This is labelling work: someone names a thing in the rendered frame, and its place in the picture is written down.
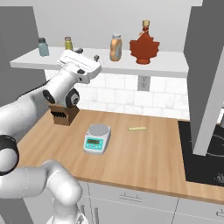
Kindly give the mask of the white teal kitchen scale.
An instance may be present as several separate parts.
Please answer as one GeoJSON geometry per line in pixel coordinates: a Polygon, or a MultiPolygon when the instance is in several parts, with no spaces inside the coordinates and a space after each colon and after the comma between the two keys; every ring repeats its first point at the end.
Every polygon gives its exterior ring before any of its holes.
{"type": "Polygon", "coordinates": [[[87,154],[102,155],[109,145],[111,128],[108,125],[91,124],[84,138],[83,150],[87,154]]]}

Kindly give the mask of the blue-grey shaker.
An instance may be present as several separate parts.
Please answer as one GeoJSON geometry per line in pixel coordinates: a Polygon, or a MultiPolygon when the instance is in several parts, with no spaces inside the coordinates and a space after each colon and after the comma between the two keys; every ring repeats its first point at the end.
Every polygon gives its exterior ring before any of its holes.
{"type": "Polygon", "coordinates": [[[42,57],[49,56],[48,44],[46,43],[45,38],[38,39],[38,50],[40,56],[42,57]]]}

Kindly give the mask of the grey cabinet door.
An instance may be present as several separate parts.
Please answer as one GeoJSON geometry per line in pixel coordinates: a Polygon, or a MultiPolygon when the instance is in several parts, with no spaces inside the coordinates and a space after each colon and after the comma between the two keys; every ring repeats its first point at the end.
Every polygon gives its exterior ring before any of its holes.
{"type": "Polygon", "coordinates": [[[38,47],[31,6],[0,6],[0,107],[46,82],[44,70],[13,68],[10,62],[38,47]]]}
{"type": "Polygon", "coordinates": [[[192,153],[204,156],[224,103],[224,0],[192,7],[184,55],[192,153]]]}

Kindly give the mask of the grey wall outlet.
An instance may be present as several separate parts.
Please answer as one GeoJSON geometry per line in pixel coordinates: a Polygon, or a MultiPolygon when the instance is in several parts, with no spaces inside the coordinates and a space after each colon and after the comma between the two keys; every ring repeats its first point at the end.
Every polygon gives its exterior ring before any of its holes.
{"type": "Polygon", "coordinates": [[[151,84],[150,76],[138,76],[137,90],[138,91],[149,91],[151,84]]]}

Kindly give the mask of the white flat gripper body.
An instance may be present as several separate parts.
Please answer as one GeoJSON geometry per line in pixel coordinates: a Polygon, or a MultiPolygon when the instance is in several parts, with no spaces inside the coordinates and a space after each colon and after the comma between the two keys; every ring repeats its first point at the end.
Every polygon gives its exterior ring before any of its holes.
{"type": "Polygon", "coordinates": [[[73,71],[77,75],[87,75],[90,80],[95,78],[101,71],[102,66],[94,58],[90,59],[83,54],[78,54],[75,51],[65,50],[57,61],[60,67],[67,63],[73,64],[73,71]]]}

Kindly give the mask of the white cabinet shelf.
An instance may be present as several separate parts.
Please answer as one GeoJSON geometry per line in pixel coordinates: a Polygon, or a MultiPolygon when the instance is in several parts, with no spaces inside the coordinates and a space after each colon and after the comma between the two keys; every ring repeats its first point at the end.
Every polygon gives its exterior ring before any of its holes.
{"type": "MultiPolygon", "coordinates": [[[[63,47],[50,47],[50,55],[41,57],[36,48],[10,62],[12,67],[58,70],[57,60],[64,52],[63,47]]],[[[188,65],[182,52],[158,52],[155,58],[150,59],[150,64],[140,65],[136,58],[130,55],[130,50],[123,50],[122,57],[118,62],[109,59],[109,49],[85,48],[83,55],[92,59],[99,55],[98,62],[101,64],[104,74],[131,74],[141,76],[157,76],[186,78],[188,65]]]]}

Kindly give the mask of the black hob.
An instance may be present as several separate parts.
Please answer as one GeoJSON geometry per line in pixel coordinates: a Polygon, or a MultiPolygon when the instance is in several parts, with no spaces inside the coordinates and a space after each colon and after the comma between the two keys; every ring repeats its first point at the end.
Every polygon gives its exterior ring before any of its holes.
{"type": "Polygon", "coordinates": [[[178,130],[185,167],[185,180],[224,187],[224,128],[215,126],[207,154],[193,154],[190,123],[178,122],[178,130]]]}

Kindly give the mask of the amber condiment bottle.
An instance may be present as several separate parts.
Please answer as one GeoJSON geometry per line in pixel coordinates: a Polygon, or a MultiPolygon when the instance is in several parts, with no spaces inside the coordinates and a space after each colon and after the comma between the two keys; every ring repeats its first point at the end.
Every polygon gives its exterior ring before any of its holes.
{"type": "Polygon", "coordinates": [[[120,34],[112,35],[109,52],[109,58],[111,61],[119,61],[122,57],[122,43],[120,34]]]}

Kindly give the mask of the maple-leaf syrup bottle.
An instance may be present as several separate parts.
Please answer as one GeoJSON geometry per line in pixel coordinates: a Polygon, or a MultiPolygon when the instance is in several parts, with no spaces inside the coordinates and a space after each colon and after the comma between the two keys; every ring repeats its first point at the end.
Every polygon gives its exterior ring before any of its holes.
{"type": "Polygon", "coordinates": [[[143,29],[137,40],[129,42],[130,55],[136,58],[136,63],[140,65],[148,65],[151,58],[155,58],[158,53],[159,42],[155,42],[154,38],[149,34],[150,21],[143,21],[143,29]]]}

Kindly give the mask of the brown knife block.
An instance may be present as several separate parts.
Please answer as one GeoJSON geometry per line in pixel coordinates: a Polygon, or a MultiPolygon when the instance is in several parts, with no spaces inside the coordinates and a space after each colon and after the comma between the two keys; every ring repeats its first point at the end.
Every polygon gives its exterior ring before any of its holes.
{"type": "Polygon", "coordinates": [[[69,126],[80,111],[77,106],[65,108],[61,105],[53,104],[49,105],[49,109],[54,123],[64,126],[69,126]]]}

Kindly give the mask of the yellow-green shaker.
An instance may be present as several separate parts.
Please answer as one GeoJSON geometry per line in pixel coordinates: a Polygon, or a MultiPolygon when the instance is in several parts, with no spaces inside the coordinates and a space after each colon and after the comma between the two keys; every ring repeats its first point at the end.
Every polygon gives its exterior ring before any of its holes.
{"type": "Polygon", "coordinates": [[[73,48],[73,43],[72,43],[72,40],[71,40],[70,37],[65,37],[65,48],[67,50],[71,50],[71,51],[74,49],[73,48]]]}

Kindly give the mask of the light grey drawer front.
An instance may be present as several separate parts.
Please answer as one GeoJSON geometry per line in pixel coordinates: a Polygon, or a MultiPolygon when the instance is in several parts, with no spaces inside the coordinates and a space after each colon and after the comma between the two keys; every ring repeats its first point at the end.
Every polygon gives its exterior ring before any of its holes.
{"type": "Polygon", "coordinates": [[[90,196],[97,199],[120,202],[140,207],[148,207],[163,211],[173,212],[176,208],[178,199],[171,196],[156,194],[152,192],[141,192],[109,185],[99,185],[89,183],[90,196]],[[137,194],[143,199],[142,202],[135,202],[126,199],[120,199],[119,195],[127,193],[128,195],[137,194]]]}
{"type": "Polygon", "coordinates": [[[223,205],[180,199],[172,224],[224,224],[224,217],[216,215],[220,211],[223,205]]]}

